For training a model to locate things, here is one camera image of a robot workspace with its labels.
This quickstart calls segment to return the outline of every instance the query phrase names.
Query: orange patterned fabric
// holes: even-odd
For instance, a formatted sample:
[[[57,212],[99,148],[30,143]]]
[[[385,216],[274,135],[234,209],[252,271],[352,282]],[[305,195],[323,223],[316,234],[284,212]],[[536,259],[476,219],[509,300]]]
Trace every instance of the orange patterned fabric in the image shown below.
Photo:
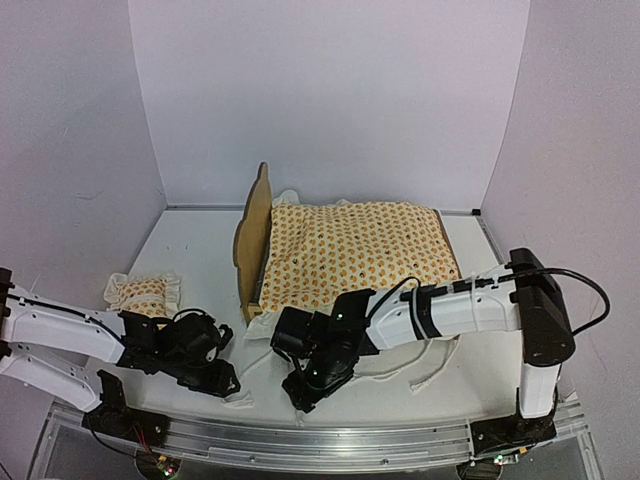
[[[180,278],[172,272],[144,277],[114,273],[107,283],[104,299],[111,311],[171,318],[178,310]]]
[[[408,275],[423,284],[460,277],[438,213],[426,207],[279,205],[271,224],[265,312],[330,305],[342,292],[389,289]]]

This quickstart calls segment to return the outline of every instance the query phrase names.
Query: white table surface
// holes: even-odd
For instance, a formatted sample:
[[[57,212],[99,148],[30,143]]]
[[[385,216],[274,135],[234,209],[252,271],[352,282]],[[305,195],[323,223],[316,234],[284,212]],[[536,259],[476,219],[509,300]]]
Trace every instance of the white table surface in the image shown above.
[[[267,340],[244,341],[232,245],[241,211],[168,210],[162,214],[140,252],[132,274],[173,270],[182,276],[181,308],[198,307],[228,324],[234,339],[221,355],[237,372],[262,357]],[[443,216],[443,223],[462,274],[486,271],[497,264],[477,220]],[[443,361],[446,343],[436,341],[422,360],[387,382],[370,380],[346,385],[305,415],[306,425],[407,424],[449,419],[476,419],[515,411],[515,389],[522,358],[518,332],[467,334],[446,370],[414,395],[408,383]],[[361,360],[358,368],[385,371],[411,359],[419,342]],[[251,392],[253,407],[230,408],[219,398],[178,387],[164,375],[107,366],[123,380],[130,406],[203,418],[296,424],[293,407],[280,384],[289,365],[271,355],[243,378],[242,394]]]

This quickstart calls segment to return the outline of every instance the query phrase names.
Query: wire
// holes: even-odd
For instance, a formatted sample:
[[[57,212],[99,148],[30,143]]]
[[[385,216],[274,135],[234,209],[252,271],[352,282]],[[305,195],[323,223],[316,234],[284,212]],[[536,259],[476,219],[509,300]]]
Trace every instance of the wire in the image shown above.
[[[298,374],[303,375],[302,372],[302,367],[300,366],[300,360],[298,360],[298,357],[291,357],[291,361],[293,362],[293,367],[296,369],[296,372],[298,372]]]
[[[519,445],[517,443],[514,442],[509,442],[508,440],[505,440],[503,438],[498,437],[497,435],[493,434],[493,433],[488,433],[487,435],[491,438],[493,438],[496,442],[503,442],[503,443],[499,443],[496,446],[491,447],[492,451],[495,451],[494,453],[498,453],[497,450],[499,449],[504,449],[505,447],[509,448],[509,449],[519,449],[519,448],[526,448],[527,450],[531,450],[532,448],[536,447],[538,445],[538,442],[534,442],[533,444],[529,445],[529,446],[524,446],[524,445]]]
[[[413,380],[409,383],[409,390],[413,395],[416,395],[420,390],[422,390],[427,385],[431,385],[431,383],[442,375],[442,372],[445,371],[449,362],[453,358],[453,355],[458,351],[458,347],[460,346],[460,335],[457,335],[455,338],[449,341],[450,343],[447,345],[447,352],[444,360],[440,364],[438,368],[436,368],[433,372],[428,374],[427,376],[420,378],[418,380]]]
[[[103,442],[102,440],[100,440],[100,437],[98,437],[98,435],[96,434],[96,431],[93,429],[93,425],[91,425],[91,420],[89,419],[89,417],[87,418],[87,425],[89,426],[89,431],[91,432],[91,435],[93,435],[93,438],[95,438],[96,442],[98,442],[100,445],[102,445],[103,447],[107,448],[108,450],[111,450],[112,452],[115,452],[119,455],[123,455],[125,457],[129,457],[129,458],[133,458],[134,460],[138,460],[138,456],[132,453],[128,453],[128,452],[123,452],[122,450],[118,450],[115,447],[112,447],[111,445],[109,445],[108,443]],[[134,427],[134,431],[136,432],[136,436],[138,436],[138,439],[140,439],[140,436],[138,434],[138,431],[136,430],[136,428]],[[139,459],[142,462],[148,463],[150,465],[155,466],[156,462],[152,462],[150,460],[145,460],[143,458]]]
[[[170,323],[173,323],[173,320],[166,317],[156,317],[156,318],[149,317],[148,321],[151,323],[155,323],[156,325],[169,325]]]
[[[509,275],[504,275],[502,277],[499,277],[498,282],[503,283],[503,282],[508,282],[510,280],[516,280],[518,278],[531,277],[531,276],[543,275],[543,274],[564,275],[565,277],[570,277],[575,280],[578,280],[588,285],[593,290],[595,290],[596,293],[600,295],[600,297],[602,298],[602,301],[604,302],[604,311],[602,312],[602,314],[598,318],[585,323],[584,325],[576,328],[573,332],[571,332],[574,337],[579,333],[582,333],[585,330],[588,330],[591,327],[598,325],[600,322],[602,322],[605,318],[609,316],[609,313],[611,313],[611,301],[609,300],[609,296],[607,295],[607,292],[605,292],[600,285],[598,285],[596,282],[594,282],[590,278],[585,277],[581,273],[574,272],[573,270],[567,270],[566,268],[552,267],[552,268],[538,268],[535,270],[525,270],[523,272],[511,273]]]
[[[201,308],[185,308],[184,310],[180,310],[178,313],[176,313],[173,318],[171,319],[172,322],[176,321],[176,318],[178,318],[180,315],[184,315],[185,313],[189,313],[189,312],[198,312],[202,315],[206,315],[207,317],[210,317],[210,315],[205,312],[204,310],[202,310]]]
[[[353,375],[353,378],[348,383],[348,385],[353,385],[354,383],[360,380],[373,380],[375,382],[386,382],[387,380],[392,379],[393,377],[398,375],[400,372],[407,370],[408,368],[412,367],[413,365],[418,363],[420,360],[422,360],[422,357],[424,357],[425,353],[427,353],[429,348],[431,348],[431,345],[433,344],[433,340],[431,339],[426,340],[423,342],[423,344],[424,345],[422,346],[422,350],[420,351],[420,353],[418,353],[418,355],[415,358],[401,365],[398,365],[397,367],[393,367],[389,370],[386,370],[384,372],[371,372],[371,373],[355,372]]]
[[[136,432],[136,436],[138,437],[138,440],[140,440],[140,445],[144,447],[149,455],[155,458],[153,450],[151,450],[151,447],[147,443],[147,440],[144,438],[144,431],[142,429],[138,430],[135,426],[133,427],[133,431]]]
[[[13,477],[11,476],[11,474],[7,471],[7,469],[5,468],[5,466],[2,464],[2,462],[0,462],[0,468],[2,469],[2,471],[4,472],[4,474],[7,476],[7,478],[9,480],[13,480]]]
[[[384,296],[378,300],[376,302],[376,304],[373,306],[373,308],[371,309],[371,311],[369,312],[369,315],[367,315],[367,324],[371,323],[371,319],[373,318],[373,316],[375,315],[375,313],[380,309],[380,307],[382,307],[382,305],[384,305],[384,303],[389,300],[389,298],[396,293],[400,287],[402,287],[402,285],[404,285],[405,283],[407,283],[409,280],[415,280],[416,282],[418,282],[418,288],[420,288],[421,283],[420,283],[420,279],[414,276],[409,276],[409,277],[405,277],[404,279],[400,280],[400,282],[398,284],[396,284],[395,287],[393,287],[391,290],[389,290],[387,293],[384,294]]]

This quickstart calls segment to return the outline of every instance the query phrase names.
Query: metal frame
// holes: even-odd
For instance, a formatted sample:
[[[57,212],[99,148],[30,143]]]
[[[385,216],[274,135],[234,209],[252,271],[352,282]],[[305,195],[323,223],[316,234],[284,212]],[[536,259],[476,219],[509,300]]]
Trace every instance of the metal frame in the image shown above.
[[[482,218],[482,216],[477,215],[476,220],[478,221],[480,228],[484,232],[484,236],[487,237],[487,242],[489,243],[491,250],[493,250],[493,254],[496,256],[498,263],[505,263],[506,257],[502,254],[502,252],[500,251],[500,248],[498,248],[498,244],[496,243],[496,240],[493,238],[493,234],[489,230],[489,227],[487,227],[487,224],[484,222],[484,219]]]
[[[61,428],[90,432],[81,427],[82,412],[54,402],[42,430],[28,478],[46,474]],[[558,405],[558,436],[553,441],[577,438],[589,480],[603,478],[580,403]],[[466,422],[380,427],[292,427],[252,425],[174,416],[166,444],[158,453],[183,460],[226,467],[295,473],[376,473],[425,470],[453,466],[471,455]],[[120,445],[132,442],[110,438]]]

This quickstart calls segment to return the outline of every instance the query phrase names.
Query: small pillow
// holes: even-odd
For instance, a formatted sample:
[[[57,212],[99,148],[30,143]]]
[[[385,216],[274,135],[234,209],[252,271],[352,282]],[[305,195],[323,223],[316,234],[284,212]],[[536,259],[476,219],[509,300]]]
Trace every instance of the small pillow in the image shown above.
[[[110,311],[172,318],[178,313],[180,277],[173,272],[148,276],[114,273],[109,277],[104,299],[109,302]]]

